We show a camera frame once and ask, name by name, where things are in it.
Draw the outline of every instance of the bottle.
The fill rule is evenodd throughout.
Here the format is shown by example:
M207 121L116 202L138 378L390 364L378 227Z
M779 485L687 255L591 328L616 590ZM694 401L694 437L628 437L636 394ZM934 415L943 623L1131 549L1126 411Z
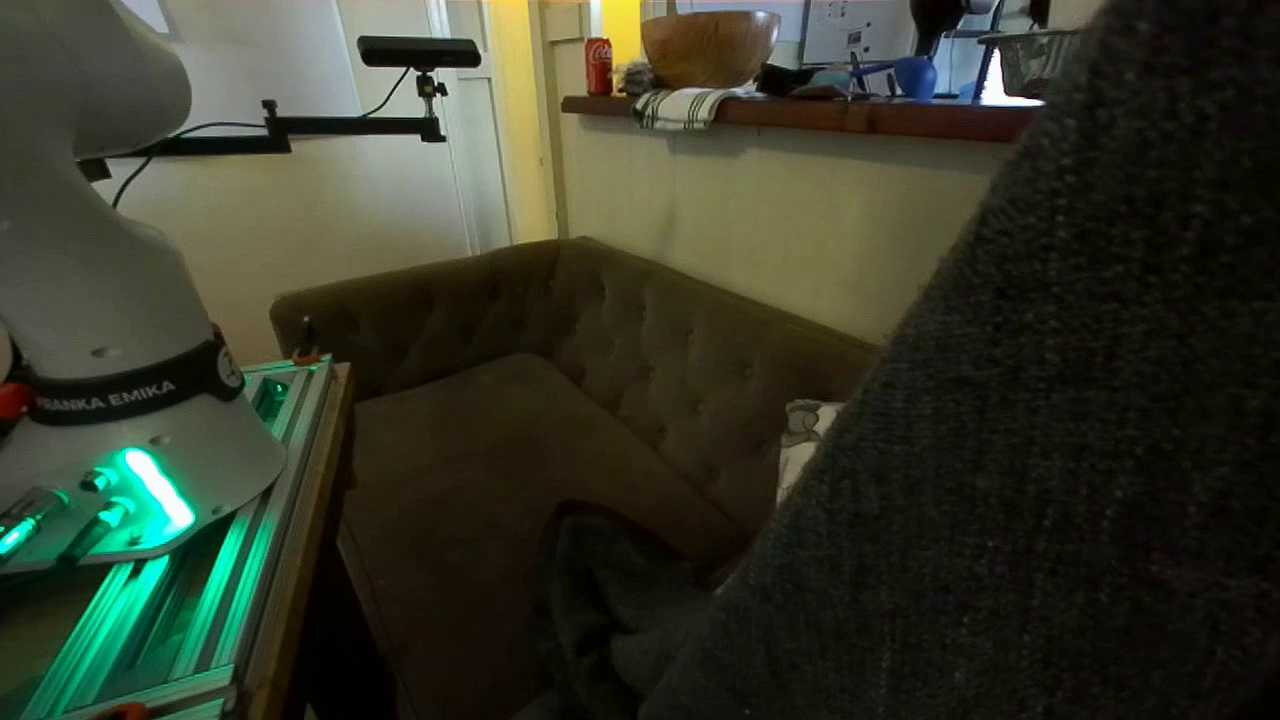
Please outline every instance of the bottle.
M606 35L588 35L585 69L588 69L588 94L612 94L612 45L606 45Z

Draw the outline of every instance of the gray knit sweater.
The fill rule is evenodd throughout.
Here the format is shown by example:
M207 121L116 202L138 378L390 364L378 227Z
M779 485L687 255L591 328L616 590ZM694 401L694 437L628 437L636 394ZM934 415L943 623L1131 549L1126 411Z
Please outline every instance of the gray knit sweater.
M1116 0L644 714L1230 714L1274 578L1280 0Z

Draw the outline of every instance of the wooden shelf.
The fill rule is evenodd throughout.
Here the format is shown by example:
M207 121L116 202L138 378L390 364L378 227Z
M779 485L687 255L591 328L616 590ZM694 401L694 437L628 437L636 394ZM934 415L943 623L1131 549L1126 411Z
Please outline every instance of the wooden shelf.
M628 94L563 94L560 111L628 116ZM886 102L886 101L722 101L715 125L722 129L788 129L839 135L926 135L926 139L986 139L1011 143L1037 107L986 102Z

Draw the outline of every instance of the glowing green panel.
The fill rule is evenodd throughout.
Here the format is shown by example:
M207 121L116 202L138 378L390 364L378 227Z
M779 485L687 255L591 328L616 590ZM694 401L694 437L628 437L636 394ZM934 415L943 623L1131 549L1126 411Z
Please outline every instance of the glowing green panel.
M192 527L196 512L184 494L175 494L175 485L164 477L164 469L156 464L156 454L129 449L119 452L125 469L146 487L146 494L158 504L158 512L168 514L168 527Z
M37 535L37 514L22 514L19 524L11 524L5 535L0 535L0 559L11 554L17 549L22 549L22 540Z

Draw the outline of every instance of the brown couch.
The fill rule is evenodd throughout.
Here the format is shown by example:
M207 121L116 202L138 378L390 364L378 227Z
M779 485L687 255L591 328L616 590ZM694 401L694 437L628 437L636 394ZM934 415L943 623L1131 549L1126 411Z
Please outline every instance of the brown couch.
M512 714L535 695L535 542L555 504L602 504L704 569L773 512L796 394L849 394L870 346L597 240L286 292L356 372L345 565L401 702Z

